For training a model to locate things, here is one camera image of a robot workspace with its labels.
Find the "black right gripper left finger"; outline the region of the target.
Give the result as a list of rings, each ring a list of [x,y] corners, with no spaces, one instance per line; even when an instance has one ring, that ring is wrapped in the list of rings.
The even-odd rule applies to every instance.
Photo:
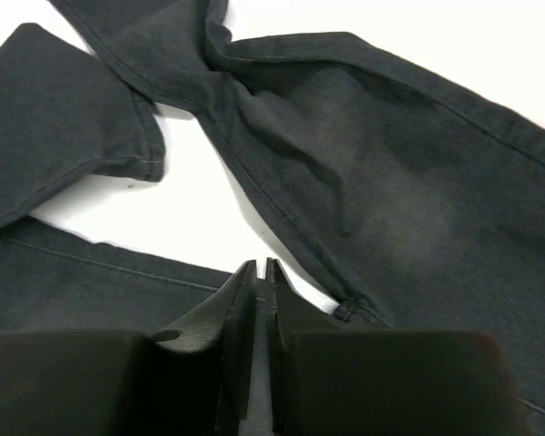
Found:
[[[256,263],[153,337],[152,412],[162,435],[235,435],[247,414],[257,313]]]

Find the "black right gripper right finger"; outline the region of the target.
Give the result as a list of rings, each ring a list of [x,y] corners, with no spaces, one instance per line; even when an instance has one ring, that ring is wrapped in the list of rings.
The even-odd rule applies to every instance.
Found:
[[[272,290],[272,314],[267,324],[272,430],[289,435],[297,399],[291,375],[294,341],[309,330],[337,330],[341,323],[295,291],[279,260],[266,261],[265,280]]]

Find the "black trousers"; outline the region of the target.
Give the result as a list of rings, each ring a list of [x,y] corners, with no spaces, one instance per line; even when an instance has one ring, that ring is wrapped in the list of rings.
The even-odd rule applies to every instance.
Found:
[[[57,1],[0,46],[0,435],[162,435],[153,337],[220,272],[30,213],[91,175],[157,182],[192,113],[333,297],[293,344],[289,435],[545,435],[545,130],[347,33],[233,40],[224,1]],[[258,278],[247,414],[273,432]]]

